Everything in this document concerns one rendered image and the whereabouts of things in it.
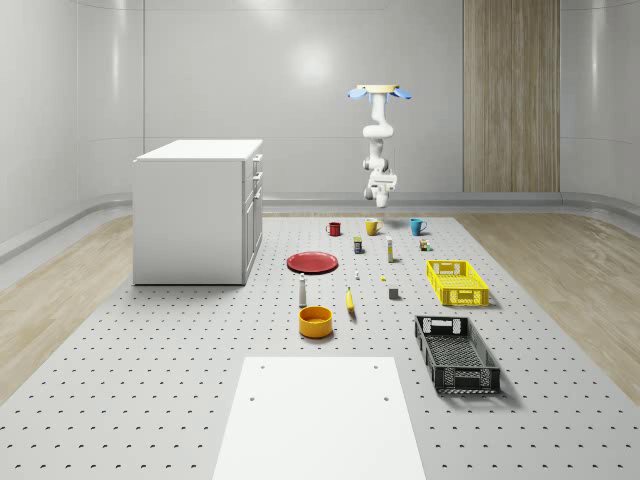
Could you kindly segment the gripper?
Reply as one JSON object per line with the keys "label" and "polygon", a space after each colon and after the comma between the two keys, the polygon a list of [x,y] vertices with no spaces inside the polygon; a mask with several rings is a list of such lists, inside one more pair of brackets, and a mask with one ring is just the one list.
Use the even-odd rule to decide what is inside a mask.
{"label": "gripper", "polygon": [[388,169],[383,172],[376,168],[371,171],[368,186],[377,190],[394,190],[397,184],[397,176]]}

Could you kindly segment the red plate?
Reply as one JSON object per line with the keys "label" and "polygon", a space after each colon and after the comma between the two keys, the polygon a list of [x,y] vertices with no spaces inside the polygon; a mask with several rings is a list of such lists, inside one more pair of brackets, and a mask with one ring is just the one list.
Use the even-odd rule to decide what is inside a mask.
{"label": "red plate", "polygon": [[287,259],[287,267],[299,273],[323,274],[336,269],[338,260],[324,252],[300,252]]}

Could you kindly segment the yellow basket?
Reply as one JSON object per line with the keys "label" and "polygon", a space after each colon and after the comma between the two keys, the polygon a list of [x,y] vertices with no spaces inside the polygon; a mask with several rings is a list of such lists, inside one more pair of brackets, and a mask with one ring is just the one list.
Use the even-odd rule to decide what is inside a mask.
{"label": "yellow basket", "polygon": [[443,305],[486,306],[489,288],[468,261],[428,260],[427,277]]}

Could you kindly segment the yellow bowl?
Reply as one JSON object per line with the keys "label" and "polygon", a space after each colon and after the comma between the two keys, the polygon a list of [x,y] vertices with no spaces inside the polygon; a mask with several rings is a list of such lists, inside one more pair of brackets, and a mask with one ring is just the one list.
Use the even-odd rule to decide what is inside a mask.
{"label": "yellow bowl", "polygon": [[333,331],[332,312],[323,306],[307,306],[299,311],[299,332],[309,338],[322,338]]}

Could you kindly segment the white cabinet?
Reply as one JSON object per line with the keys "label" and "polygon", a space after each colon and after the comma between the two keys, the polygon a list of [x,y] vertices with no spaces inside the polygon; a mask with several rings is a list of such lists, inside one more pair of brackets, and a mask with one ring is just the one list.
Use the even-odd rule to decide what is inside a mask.
{"label": "white cabinet", "polygon": [[262,240],[262,140],[176,140],[133,163],[133,281],[243,285]]}

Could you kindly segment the dark grey basket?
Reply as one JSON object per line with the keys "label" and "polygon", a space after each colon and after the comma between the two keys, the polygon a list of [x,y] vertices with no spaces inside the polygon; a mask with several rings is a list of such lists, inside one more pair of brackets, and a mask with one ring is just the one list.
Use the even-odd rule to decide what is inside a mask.
{"label": "dark grey basket", "polygon": [[500,391],[500,367],[471,320],[416,315],[414,321],[414,334],[437,391]]}

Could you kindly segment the white board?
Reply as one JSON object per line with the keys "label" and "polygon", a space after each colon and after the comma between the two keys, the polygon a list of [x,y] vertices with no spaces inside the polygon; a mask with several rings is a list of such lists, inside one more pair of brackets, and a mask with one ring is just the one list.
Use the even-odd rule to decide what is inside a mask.
{"label": "white board", "polygon": [[391,357],[248,357],[213,480],[425,480]]}

